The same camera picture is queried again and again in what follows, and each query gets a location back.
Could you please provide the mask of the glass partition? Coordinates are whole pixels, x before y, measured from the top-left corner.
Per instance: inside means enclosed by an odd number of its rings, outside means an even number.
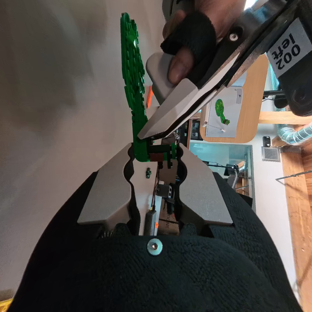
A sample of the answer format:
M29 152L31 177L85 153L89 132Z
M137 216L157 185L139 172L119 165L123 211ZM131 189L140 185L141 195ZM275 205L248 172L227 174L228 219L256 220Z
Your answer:
M256 211L251 145L190 143L190 151L218 173Z

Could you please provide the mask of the black metal rod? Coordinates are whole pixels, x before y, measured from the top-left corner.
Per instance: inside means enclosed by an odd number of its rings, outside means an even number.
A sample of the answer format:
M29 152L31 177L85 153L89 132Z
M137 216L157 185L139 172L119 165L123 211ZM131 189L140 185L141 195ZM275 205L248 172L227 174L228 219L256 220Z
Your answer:
M279 177L279 178L276 178L275 180L276 180L276 181L279 181L279 180L284 180L284 179L286 179L286 178L298 177L298 176L305 175L305 174L310 174L310 173L312 173L312 170L303 171L303 172L300 172L300 173L296 173L296 174L291 174L291 175Z

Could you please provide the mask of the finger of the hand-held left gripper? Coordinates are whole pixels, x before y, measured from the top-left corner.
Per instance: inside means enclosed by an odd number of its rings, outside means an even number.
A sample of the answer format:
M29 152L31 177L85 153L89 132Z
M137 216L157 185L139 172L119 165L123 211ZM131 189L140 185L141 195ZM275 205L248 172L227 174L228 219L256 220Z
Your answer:
M164 138L177 129L221 91L217 84L229 72L238 57L238 52L231 55L199 89L188 78L184 78L177 86L171 85L167 79L167 72L173 56L163 52L152 54L146 61L146 71L155 87L155 95L163 99L163 102L141 129L138 138L156 138L157 135Z
M239 75L232 83L222 88L217 88L209 82L209 89L206 86L199 89L189 79L183 79L162 103L162 125L166 126L166 129L162 131L162 136L168 136L176 130L183 122L203 109L224 88L242 87L246 76L247 73Z

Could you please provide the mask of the grey wall vent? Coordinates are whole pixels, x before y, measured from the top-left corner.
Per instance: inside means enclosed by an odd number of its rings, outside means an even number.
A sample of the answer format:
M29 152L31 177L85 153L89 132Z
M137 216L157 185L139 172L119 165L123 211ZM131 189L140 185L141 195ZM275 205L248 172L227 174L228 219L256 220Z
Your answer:
M262 146L261 160L266 162L280 162L280 148Z

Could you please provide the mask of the grey power bank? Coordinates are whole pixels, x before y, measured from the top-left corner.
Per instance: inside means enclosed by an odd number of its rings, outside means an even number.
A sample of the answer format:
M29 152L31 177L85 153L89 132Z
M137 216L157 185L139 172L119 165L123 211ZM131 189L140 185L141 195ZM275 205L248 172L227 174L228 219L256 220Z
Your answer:
M156 216L157 216L156 210L149 210L146 213L144 230L143 230L144 236L154 236Z

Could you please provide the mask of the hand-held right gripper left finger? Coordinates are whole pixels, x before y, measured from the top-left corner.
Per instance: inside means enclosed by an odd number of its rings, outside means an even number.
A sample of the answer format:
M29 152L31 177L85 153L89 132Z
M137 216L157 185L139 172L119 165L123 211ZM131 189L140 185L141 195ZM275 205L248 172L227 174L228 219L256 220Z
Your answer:
M78 224L101 224L109 232L124 223L133 235L139 234L141 217L131 182L134 159L133 143L129 143L98 170Z

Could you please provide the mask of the cardboard box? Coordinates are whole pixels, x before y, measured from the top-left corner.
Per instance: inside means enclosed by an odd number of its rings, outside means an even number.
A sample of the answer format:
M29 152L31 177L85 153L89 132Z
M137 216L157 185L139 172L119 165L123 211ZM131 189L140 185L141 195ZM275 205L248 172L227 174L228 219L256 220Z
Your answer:
M157 235L179 236L179 225L174 214L167 214L159 218Z

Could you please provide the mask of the wooden rounded board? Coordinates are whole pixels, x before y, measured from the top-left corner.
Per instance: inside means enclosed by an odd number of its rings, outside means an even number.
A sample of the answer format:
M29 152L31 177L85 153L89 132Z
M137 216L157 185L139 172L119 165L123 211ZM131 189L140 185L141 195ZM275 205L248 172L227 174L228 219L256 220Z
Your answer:
M268 58L265 54L262 54L247 70L247 77L242 87L243 100L236 128L236 137L206 137L205 130L201 130L200 133L204 142L243 144L252 141L257 133L268 66Z

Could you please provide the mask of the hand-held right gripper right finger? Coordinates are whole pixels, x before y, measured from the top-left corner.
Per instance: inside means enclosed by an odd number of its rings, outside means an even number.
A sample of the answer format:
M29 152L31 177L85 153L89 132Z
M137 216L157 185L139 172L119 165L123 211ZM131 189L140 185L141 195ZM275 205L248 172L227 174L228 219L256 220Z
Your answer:
M233 220L212 170L182 144L177 146L176 220L193 224L197 234L210 225L230 227Z

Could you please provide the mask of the instruction sheet with green picture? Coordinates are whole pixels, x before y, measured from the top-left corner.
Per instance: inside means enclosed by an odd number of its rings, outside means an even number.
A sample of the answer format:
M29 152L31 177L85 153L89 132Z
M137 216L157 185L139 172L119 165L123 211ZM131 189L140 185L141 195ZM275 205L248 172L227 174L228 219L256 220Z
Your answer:
M224 88L207 105L205 137L234 138L243 100L243 88Z

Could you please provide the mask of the green brick plate model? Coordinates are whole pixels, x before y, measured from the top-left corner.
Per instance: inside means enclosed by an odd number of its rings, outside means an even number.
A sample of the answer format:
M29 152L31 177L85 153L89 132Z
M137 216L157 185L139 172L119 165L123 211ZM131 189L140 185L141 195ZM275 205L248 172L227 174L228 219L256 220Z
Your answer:
M177 158L177 144L154 145L152 138L139 139L138 134L146 125L148 118L144 105L145 70L138 46L136 23L128 13L120 18L122 77L125 95L132 114L133 155L139 162L167 162L168 169L172 160Z

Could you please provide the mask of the person's left hand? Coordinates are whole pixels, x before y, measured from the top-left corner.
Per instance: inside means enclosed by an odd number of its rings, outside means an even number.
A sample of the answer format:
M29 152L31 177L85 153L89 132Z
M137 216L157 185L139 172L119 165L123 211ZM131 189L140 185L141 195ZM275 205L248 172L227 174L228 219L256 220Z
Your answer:
M206 57L244 11L244 0L163 1L165 26L161 49L173 55L168 80L177 85Z

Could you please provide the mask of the white power adapter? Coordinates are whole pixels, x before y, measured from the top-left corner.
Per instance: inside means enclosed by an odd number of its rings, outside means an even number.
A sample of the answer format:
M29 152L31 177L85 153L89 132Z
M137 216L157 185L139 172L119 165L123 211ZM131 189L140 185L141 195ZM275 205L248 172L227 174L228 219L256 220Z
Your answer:
M174 188L168 184L158 184L155 190L155 195L163 198L174 197Z

